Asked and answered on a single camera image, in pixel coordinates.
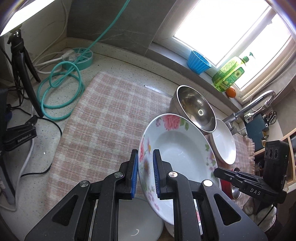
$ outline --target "teal cable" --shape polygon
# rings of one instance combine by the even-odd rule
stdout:
[[[44,108],[47,108],[47,109],[59,109],[59,108],[63,108],[65,106],[68,106],[70,105],[73,101],[75,101],[75,99],[78,97],[78,99],[80,99],[82,93],[84,92],[85,90],[85,87],[84,87],[84,84],[82,82],[82,78],[81,78],[81,75],[80,75],[80,71],[78,69],[78,67],[76,66],[76,63],[81,59],[83,58],[84,54],[86,52],[88,52],[105,34],[106,32],[108,32],[110,30],[110,28],[112,28],[112,26],[116,23],[116,21],[118,20],[118,18],[120,17],[120,15],[122,14],[122,12],[125,10],[126,6],[128,5],[130,0],[126,0],[126,2],[124,3],[123,7],[121,8],[121,10],[119,11],[119,13],[117,14],[117,16],[115,17],[115,19],[113,20],[113,22],[108,26],[108,28],[105,29],[105,31],[83,52],[83,54],[81,54],[75,61],[74,63],[72,62],[69,62],[69,61],[63,61],[63,62],[60,62],[58,63],[51,71],[50,73],[50,76],[47,77],[46,79],[44,79],[39,87],[38,87],[38,90],[37,90],[37,99],[38,101],[40,102],[40,105],[41,105],[41,111],[43,112],[43,114],[49,118],[50,120],[53,120],[53,121],[62,121],[66,118],[68,118],[72,111],[71,110],[68,114],[64,115],[64,116],[61,116],[61,117],[53,117],[53,116],[50,116]],[[54,73],[54,71],[56,70],[56,68],[58,68],[59,66],[63,65],[63,64],[70,64],[72,65],[72,67],[67,71],[67,72],[58,72],[58,73]],[[71,72],[72,71],[76,71],[78,76],[72,74]],[[52,82],[52,78],[54,76],[57,76],[57,75],[63,75],[62,77],[60,77],[59,79],[57,79],[56,81]],[[75,95],[73,96],[72,99],[70,99],[69,101],[67,101],[66,103],[63,103],[63,104],[60,104],[60,105],[46,105],[44,104],[44,100],[45,100],[45,96],[48,94],[49,90],[51,88],[58,88],[65,80],[65,78],[67,76],[71,76],[73,78],[75,78],[78,83],[79,83],[79,86],[78,86],[78,89],[77,89],[77,92],[75,93]],[[42,86],[45,84],[45,82],[49,81],[49,87],[45,90],[45,92],[43,93],[43,96],[42,98],[40,99],[40,91],[41,91],[41,88]]]

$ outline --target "floral plate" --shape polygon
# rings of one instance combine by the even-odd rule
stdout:
[[[159,149],[163,161],[189,180],[212,180],[221,188],[213,174],[217,168],[214,153],[199,129],[175,114],[163,114],[152,120],[143,133],[139,146],[138,173],[141,187],[152,209],[167,223],[174,225],[173,201],[159,200],[155,191],[152,153]]]

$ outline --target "white plate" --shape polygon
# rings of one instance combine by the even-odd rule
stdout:
[[[162,231],[162,219],[146,201],[138,198],[119,201],[118,241],[156,241]]]
[[[156,117],[147,126],[139,146],[138,173],[143,193],[152,209],[173,225],[173,201],[159,200],[155,191],[152,153],[159,149],[162,160],[171,163],[174,171],[189,180],[212,180],[220,187],[213,174],[217,168],[214,153],[203,134],[191,122],[175,114]]]
[[[237,150],[234,138],[223,121],[217,119],[216,130],[210,134],[210,140],[214,153],[221,161],[229,165],[235,162]]]

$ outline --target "orange fruit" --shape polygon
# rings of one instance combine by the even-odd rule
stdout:
[[[237,93],[236,93],[236,91],[235,91],[235,88],[233,88],[232,86],[230,86],[230,87],[225,91],[225,93],[226,93],[227,96],[230,97],[230,98],[234,98],[234,97],[237,95]]]

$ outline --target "window frame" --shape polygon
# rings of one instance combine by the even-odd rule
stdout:
[[[188,59],[191,51],[194,49],[175,38],[174,34],[199,1],[200,0],[177,0],[158,29],[153,42],[156,42],[185,59]],[[228,60],[234,56],[239,56],[271,22],[275,15],[276,11],[270,6],[267,7],[253,26],[250,27],[245,35],[232,47],[217,65],[210,61],[212,68],[206,70],[206,73],[212,77]],[[236,99],[241,104],[249,101],[255,92],[262,89],[285,66],[295,52],[296,43],[291,36],[274,58],[272,58],[272,60],[248,82],[246,87],[243,87],[240,90],[235,84],[233,85],[237,92]]]

